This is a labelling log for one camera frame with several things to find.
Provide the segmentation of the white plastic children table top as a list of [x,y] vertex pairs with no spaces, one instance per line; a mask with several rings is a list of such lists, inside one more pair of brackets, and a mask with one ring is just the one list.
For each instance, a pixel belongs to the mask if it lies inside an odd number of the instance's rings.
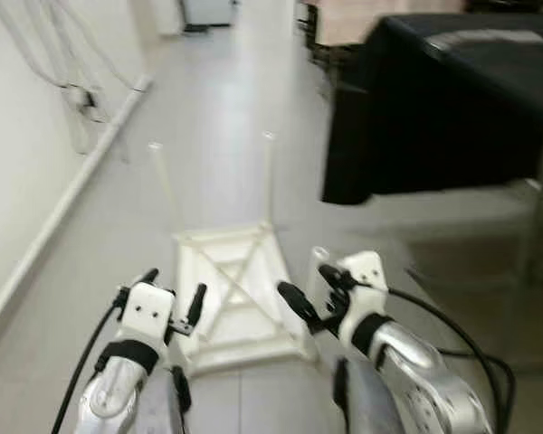
[[274,226],[267,221],[174,234],[176,310],[188,313],[206,286],[191,335],[174,335],[171,360],[188,376],[319,356],[308,328],[277,286],[289,282]]

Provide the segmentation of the black tablecloth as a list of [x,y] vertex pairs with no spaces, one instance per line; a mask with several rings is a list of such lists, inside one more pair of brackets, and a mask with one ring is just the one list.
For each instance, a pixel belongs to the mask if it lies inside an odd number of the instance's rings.
[[382,195],[535,178],[543,44],[471,42],[440,51],[424,40],[480,28],[543,34],[543,13],[380,18],[338,76],[322,202],[364,205]]

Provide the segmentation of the beige cloth covered side table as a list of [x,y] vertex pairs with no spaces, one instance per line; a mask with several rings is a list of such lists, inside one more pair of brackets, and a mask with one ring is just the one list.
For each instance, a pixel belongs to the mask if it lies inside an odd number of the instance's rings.
[[362,44],[376,22],[388,15],[460,13],[465,0],[301,0],[318,12],[317,43]]

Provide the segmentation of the white fridge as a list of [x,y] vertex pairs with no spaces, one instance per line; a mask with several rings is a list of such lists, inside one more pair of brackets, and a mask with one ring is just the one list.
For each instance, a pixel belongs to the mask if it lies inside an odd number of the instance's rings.
[[179,0],[185,28],[231,26],[238,0]]

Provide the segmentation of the clear tape patch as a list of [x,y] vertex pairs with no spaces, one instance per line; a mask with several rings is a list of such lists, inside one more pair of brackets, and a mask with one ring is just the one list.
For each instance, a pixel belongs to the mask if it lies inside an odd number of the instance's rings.
[[425,42],[440,51],[463,44],[543,44],[543,34],[521,29],[463,29],[430,34]]

